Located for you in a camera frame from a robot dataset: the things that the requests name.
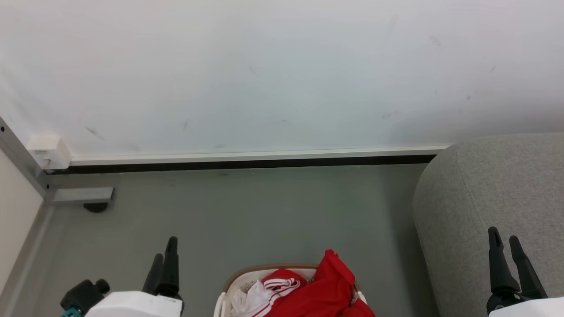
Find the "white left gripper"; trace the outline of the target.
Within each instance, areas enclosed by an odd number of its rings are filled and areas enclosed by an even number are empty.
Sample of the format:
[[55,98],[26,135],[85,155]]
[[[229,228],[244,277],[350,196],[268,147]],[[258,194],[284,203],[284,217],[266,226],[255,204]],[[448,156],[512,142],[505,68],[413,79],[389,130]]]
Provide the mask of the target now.
[[86,316],[181,316],[184,302],[179,294],[179,259],[177,249],[178,239],[172,236],[167,243],[164,255],[155,255],[142,291],[110,293],[89,309]]

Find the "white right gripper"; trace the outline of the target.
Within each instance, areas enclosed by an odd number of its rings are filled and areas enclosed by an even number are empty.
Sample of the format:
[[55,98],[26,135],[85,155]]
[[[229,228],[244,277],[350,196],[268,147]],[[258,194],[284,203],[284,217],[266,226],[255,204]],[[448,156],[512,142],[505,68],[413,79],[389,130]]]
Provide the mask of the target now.
[[[490,285],[493,294],[486,303],[489,317],[562,317],[564,315],[564,298],[548,298],[518,237],[511,236],[509,243],[512,259],[518,269],[520,286],[510,272],[502,238],[494,226],[488,229],[488,243]],[[518,291],[521,297],[497,296],[501,293]]]

